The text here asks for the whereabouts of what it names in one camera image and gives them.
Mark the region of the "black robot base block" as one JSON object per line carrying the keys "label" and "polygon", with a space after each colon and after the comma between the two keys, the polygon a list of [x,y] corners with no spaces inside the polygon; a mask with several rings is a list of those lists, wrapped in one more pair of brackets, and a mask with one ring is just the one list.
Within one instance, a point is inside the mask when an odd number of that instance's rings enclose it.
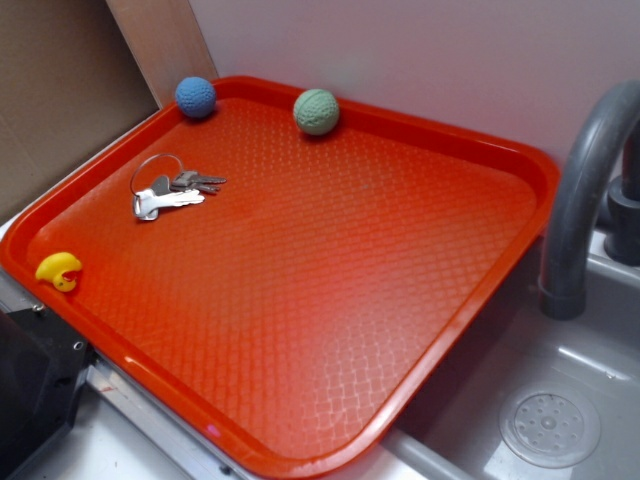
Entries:
{"label": "black robot base block", "polygon": [[46,307],[1,314],[1,477],[14,479],[75,423],[91,346]]}

